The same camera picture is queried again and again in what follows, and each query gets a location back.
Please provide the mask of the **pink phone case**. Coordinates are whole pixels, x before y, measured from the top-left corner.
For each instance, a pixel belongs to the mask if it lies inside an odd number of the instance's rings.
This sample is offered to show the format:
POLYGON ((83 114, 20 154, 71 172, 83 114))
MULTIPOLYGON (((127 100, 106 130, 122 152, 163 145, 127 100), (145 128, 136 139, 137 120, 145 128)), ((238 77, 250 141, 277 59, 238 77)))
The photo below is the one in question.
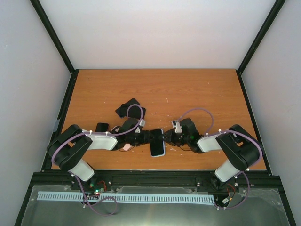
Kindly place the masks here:
MULTIPOLYGON (((120 126, 115 126, 110 131, 110 133, 117 134, 117 133, 119 133, 120 128, 121 128, 120 126)), ((116 139, 117 139, 118 142, 115 145, 115 147, 113 148, 113 151, 118 150, 118 151, 121 151, 121 152, 127 152, 127 151, 129 151, 133 148, 133 146, 131 146, 130 144, 125 143, 125 136, 124 135, 117 136, 116 139)))

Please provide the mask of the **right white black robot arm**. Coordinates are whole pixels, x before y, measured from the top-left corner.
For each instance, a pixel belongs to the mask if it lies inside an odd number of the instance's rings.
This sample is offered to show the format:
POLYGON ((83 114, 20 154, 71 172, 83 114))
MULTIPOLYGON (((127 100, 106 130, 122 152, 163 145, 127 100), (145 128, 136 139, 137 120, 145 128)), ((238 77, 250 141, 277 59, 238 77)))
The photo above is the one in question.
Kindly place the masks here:
POLYGON ((211 187, 219 191, 235 176, 257 164, 263 158, 263 147, 240 125, 201 135, 190 118, 173 121, 173 128, 162 135, 172 146, 187 145, 194 153, 222 150, 227 160, 219 166, 210 179, 211 187))

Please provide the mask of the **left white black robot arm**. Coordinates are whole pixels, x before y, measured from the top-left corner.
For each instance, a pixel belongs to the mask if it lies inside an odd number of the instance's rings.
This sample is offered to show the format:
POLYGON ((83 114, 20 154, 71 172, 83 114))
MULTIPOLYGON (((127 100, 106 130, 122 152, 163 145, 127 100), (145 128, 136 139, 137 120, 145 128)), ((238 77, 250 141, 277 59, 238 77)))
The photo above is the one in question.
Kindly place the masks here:
POLYGON ((145 120, 128 118, 122 126, 109 130, 107 123, 98 123, 96 131, 81 129, 77 124, 68 127, 48 146, 52 164, 81 179, 86 189, 94 189, 98 178, 94 169, 82 157, 88 150, 116 151, 150 143, 154 135, 144 130, 145 120))

